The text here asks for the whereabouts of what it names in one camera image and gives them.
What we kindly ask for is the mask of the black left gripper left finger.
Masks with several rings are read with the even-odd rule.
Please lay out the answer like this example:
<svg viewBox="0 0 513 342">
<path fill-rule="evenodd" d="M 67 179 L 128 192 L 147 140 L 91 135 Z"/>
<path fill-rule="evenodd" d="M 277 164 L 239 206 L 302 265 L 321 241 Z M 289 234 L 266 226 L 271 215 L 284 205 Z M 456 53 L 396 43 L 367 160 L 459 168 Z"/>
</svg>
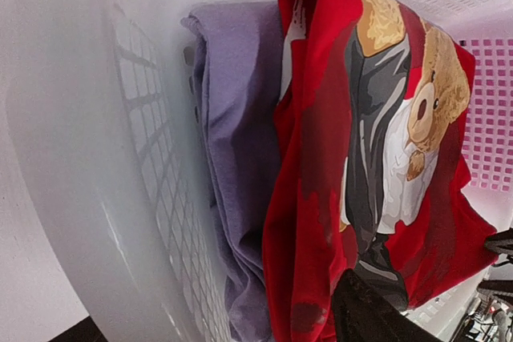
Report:
<svg viewBox="0 0 513 342">
<path fill-rule="evenodd" d="M 92 341 L 96 341 L 96 325 L 89 316 L 50 340 L 50 342 Z"/>
</svg>

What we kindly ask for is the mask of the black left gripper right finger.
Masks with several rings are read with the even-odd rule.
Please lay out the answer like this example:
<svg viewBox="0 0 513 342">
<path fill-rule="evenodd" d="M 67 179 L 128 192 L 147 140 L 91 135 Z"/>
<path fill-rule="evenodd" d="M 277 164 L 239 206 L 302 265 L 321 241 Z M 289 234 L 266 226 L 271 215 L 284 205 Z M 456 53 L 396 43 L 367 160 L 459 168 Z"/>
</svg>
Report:
<svg viewBox="0 0 513 342">
<path fill-rule="evenodd" d="M 437 338 L 408 320 L 361 280 L 344 271 L 332 296 L 338 341 L 436 342 Z"/>
</svg>

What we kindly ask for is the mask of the red bear print shirt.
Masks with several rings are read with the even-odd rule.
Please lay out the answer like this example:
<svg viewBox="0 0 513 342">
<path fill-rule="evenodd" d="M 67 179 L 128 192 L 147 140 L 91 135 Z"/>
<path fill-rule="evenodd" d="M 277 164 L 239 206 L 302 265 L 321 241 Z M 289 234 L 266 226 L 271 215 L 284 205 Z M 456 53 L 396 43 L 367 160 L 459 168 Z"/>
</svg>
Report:
<svg viewBox="0 0 513 342">
<path fill-rule="evenodd" d="M 282 157 L 263 235 L 278 341 L 333 341 L 354 271 L 400 312 L 492 265 L 463 188 L 475 57 L 396 0 L 278 0 Z"/>
</svg>

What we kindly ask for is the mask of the white perforated plastic basket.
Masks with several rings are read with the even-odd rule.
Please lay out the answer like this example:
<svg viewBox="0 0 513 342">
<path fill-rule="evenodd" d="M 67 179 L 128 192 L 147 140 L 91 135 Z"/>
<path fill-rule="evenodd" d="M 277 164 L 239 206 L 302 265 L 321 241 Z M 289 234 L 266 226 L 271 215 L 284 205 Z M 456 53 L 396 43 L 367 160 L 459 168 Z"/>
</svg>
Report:
<svg viewBox="0 0 513 342">
<path fill-rule="evenodd" d="M 12 0 L 5 112 L 23 180 L 73 289 L 109 341 L 227 341 L 224 269 L 193 94 L 202 3 Z M 512 0 L 399 0 L 477 59 L 464 194 L 512 223 Z"/>
</svg>

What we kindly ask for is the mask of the purple cloth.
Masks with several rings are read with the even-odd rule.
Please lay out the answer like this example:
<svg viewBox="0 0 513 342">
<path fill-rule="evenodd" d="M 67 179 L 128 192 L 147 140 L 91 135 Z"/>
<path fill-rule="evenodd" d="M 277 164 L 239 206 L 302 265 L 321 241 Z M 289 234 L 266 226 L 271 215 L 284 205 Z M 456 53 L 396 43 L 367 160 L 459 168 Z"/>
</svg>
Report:
<svg viewBox="0 0 513 342">
<path fill-rule="evenodd" d="M 196 36 L 192 84 L 226 271 L 230 340 L 270 341 L 262 237 L 281 166 L 273 112 L 283 33 L 275 2 L 214 3 L 182 21 Z"/>
</svg>

